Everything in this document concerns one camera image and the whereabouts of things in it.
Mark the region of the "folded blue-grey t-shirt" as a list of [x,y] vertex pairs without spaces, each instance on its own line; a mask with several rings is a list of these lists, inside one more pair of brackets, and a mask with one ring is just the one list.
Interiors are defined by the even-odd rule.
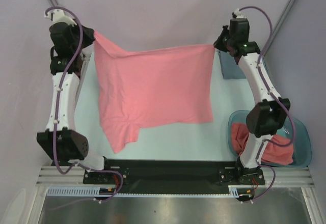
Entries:
[[[228,52],[218,51],[221,71],[223,79],[246,79],[246,74],[241,70],[241,68],[236,64],[234,57],[230,56]],[[254,67],[257,66],[258,53],[249,53],[250,58],[254,58]],[[260,65],[262,65],[268,75],[264,58],[260,60]]]

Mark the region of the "teal plastic basin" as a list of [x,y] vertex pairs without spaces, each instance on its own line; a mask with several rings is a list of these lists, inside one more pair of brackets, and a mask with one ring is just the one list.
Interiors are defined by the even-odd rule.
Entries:
[[[228,146],[232,154],[236,157],[238,155],[236,155],[236,153],[231,148],[231,136],[229,135],[229,132],[231,132],[231,124],[232,123],[246,124],[246,117],[248,113],[249,112],[247,110],[235,111],[233,114],[231,114],[228,121],[228,128],[227,128]],[[310,143],[308,131],[301,121],[299,121],[296,118],[294,118],[293,121],[295,125],[295,140],[293,143],[294,153],[292,156],[293,163],[289,165],[280,165],[275,163],[261,162],[262,164],[270,165],[270,166],[283,166],[283,167],[297,168],[297,169],[305,168],[310,164],[312,158],[312,151],[311,151],[311,143]]]

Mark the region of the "crumpled pink t-shirt in basin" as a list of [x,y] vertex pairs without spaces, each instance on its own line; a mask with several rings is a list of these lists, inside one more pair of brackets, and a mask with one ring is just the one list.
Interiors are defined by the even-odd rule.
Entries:
[[[249,131],[246,124],[232,123],[231,132],[229,132],[229,135],[231,136],[232,150],[236,153],[236,155],[241,155],[249,138]],[[272,143],[268,143],[262,155],[261,161],[263,163],[289,165],[293,163],[293,153],[293,144],[290,144],[287,147],[279,147]]]

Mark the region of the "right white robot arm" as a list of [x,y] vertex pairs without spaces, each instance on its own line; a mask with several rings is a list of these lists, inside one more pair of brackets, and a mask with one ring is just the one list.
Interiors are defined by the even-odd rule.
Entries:
[[244,151],[238,157],[234,179],[249,185],[263,176],[261,158],[273,135],[284,125],[290,109],[289,99],[281,98],[272,88],[266,69],[261,62],[262,52],[256,42],[249,41],[250,27],[245,19],[232,19],[214,43],[214,47],[227,52],[243,71],[252,91],[255,106],[246,118],[249,131]]

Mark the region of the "right aluminium frame post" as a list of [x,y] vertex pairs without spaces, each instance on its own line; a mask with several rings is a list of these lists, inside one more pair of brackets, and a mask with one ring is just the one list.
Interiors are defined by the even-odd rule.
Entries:
[[293,9],[294,5],[296,4],[297,0],[288,0],[277,23],[270,28],[270,23],[268,25],[268,38],[263,46],[262,52],[265,56],[268,50],[271,48],[272,43],[274,42],[278,32],[281,30],[281,27],[285,23],[287,17],[289,16],[291,10]]

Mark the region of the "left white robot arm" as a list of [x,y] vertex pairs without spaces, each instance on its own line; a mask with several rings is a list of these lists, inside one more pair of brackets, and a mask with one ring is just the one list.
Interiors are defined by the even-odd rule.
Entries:
[[90,150],[88,140],[75,129],[74,112],[91,55],[83,49],[94,42],[93,29],[58,22],[49,28],[52,105],[46,129],[37,133],[40,147],[56,164],[71,163],[95,169],[100,183],[112,178],[104,157]]

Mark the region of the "pink t-shirt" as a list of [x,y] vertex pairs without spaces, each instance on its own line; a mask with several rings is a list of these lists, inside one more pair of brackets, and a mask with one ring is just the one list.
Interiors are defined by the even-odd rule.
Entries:
[[95,32],[100,125],[115,153],[142,128],[213,120],[209,44],[130,52]]
[[[236,153],[236,155],[241,155],[249,138],[249,131],[246,124],[232,123],[231,132],[229,132],[229,135],[231,136],[232,150]],[[268,143],[262,155],[261,161],[263,163],[289,165],[293,163],[293,153],[293,144],[290,144],[287,147],[279,147],[272,143]]]

